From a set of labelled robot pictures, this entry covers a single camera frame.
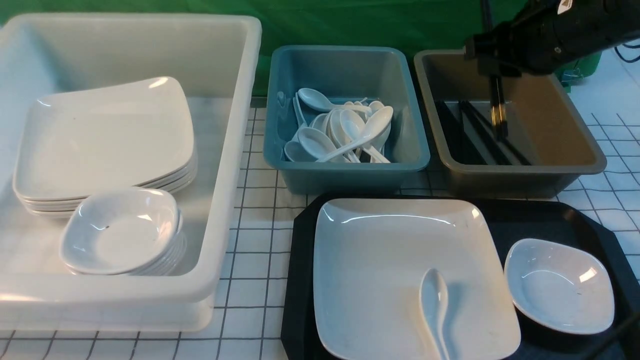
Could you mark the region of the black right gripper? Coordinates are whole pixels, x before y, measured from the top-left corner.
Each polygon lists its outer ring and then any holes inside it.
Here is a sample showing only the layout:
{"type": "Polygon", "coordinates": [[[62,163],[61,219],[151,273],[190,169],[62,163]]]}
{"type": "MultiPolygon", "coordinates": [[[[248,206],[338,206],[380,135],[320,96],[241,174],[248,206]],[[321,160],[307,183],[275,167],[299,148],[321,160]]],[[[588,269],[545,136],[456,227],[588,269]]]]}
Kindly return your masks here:
{"type": "Polygon", "coordinates": [[[509,21],[474,34],[464,58],[486,76],[548,76],[639,38],[637,0],[530,0],[509,21]]]}

